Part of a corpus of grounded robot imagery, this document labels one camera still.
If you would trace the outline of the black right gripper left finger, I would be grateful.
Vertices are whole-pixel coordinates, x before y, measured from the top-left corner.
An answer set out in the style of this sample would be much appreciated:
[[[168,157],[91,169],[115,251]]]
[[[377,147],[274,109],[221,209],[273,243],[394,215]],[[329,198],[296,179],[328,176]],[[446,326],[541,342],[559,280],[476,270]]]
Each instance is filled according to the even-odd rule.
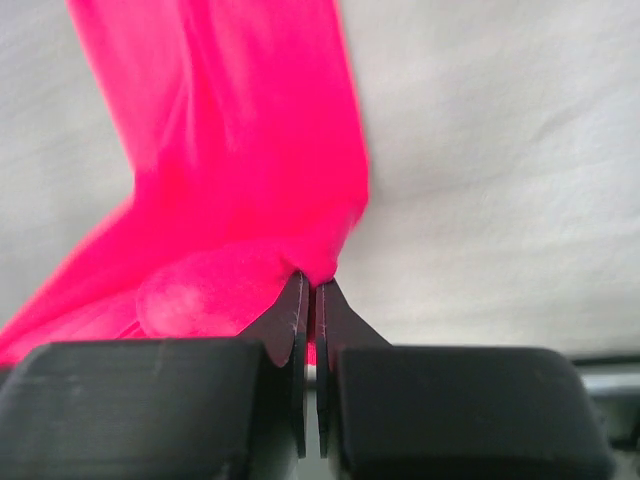
[[[285,479],[305,456],[310,288],[235,337],[58,342],[1,373],[5,479]]]

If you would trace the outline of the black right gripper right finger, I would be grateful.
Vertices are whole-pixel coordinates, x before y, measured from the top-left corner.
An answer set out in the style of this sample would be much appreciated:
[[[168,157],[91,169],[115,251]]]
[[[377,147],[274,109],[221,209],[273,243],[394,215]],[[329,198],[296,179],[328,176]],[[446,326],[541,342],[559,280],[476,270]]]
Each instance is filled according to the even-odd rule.
[[[321,455],[338,479],[609,479],[573,364],[544,348],[394,346],[315,291]]]

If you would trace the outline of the pink t shirt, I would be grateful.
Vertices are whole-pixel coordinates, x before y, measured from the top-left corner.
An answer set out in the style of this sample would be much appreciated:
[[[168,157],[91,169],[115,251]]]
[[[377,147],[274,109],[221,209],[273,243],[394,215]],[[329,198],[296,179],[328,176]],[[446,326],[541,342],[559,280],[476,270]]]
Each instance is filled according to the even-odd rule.
[[[369,193],[335,3],[69,11],[134,190],[2,330],[2,363],[58,341],[235,335],[293,273],[330,280]]]

